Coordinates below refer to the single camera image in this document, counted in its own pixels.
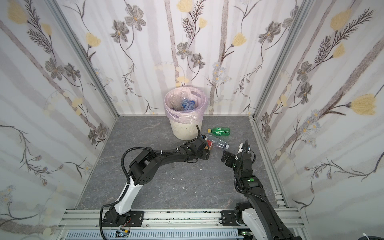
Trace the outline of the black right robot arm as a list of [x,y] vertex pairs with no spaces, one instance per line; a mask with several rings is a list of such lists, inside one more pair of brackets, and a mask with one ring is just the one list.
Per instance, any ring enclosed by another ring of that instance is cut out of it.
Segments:
[[221,161],[234,171],[235,190],[247,198],[237,204],[235,219],[238,225],[248,227],[255,240],[300,240],[283,223],[261,181],[253,174],[252,151],[248,141],[240,144],[237,154],[223,152]]

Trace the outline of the red yellow label tea bottle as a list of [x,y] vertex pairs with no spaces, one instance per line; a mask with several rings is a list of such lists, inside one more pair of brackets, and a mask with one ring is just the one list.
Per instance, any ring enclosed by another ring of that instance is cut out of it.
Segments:
[[208,149],[211,150],[213,146],[213,142],[210,140],[207,140],[207,144],[208,144]]

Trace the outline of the clear crushed bottle white cap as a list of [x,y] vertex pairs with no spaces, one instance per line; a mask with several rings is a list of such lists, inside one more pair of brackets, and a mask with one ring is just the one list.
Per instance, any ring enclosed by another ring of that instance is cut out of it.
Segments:
[[218,148],[228,150],[230,147],[230,145],[226,141],[221,140],[213,135],[207,134],[206,137],[207,137],[207,140],[211,141]]

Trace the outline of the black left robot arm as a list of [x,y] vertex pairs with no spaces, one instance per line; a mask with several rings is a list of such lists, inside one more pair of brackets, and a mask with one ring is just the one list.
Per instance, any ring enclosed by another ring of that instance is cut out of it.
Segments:
[[121,157],[121,168],[127,182],[118,199],[101,206],[99,229],[103,240],[106,236],[103,225],[118,226],[128,223],[132,217],[132,204],[141,188],[148,184],[161,166],[172,163],[196,163],[199,159],[208,160],[210,150],[205,135],[196,125],[198,135],[174,150],[154,150],[150,147],[133,147]]

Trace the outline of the green bottle yellow cap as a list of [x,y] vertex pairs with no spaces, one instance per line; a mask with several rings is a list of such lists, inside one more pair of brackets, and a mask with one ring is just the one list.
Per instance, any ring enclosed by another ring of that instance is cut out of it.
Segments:
[[208,133],[215,136],[229,136],[231,134],[231,129],[226,127],[215,127],[208,129]]

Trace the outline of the blue cap bottle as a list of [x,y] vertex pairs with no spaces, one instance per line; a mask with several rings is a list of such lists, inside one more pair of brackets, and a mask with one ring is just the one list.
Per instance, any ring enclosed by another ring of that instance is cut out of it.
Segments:
[[195,101],[184,99],[182,101],[183,111],[192,111],[195,109]]

